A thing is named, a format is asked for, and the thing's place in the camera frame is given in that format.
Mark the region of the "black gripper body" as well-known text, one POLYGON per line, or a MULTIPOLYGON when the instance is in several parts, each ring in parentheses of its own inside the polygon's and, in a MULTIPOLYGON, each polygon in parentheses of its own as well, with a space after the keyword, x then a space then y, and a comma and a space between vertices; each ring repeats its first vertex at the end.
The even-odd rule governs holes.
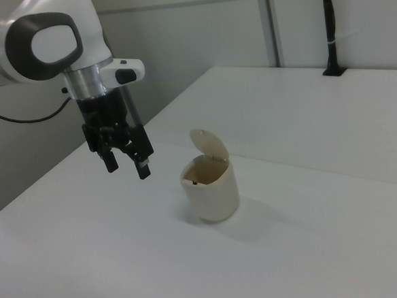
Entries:
POLYGON ((84 124, 89 127, 129 126, 128 108, 119 88, 92 99, 77 99, 76 102, 84 124))

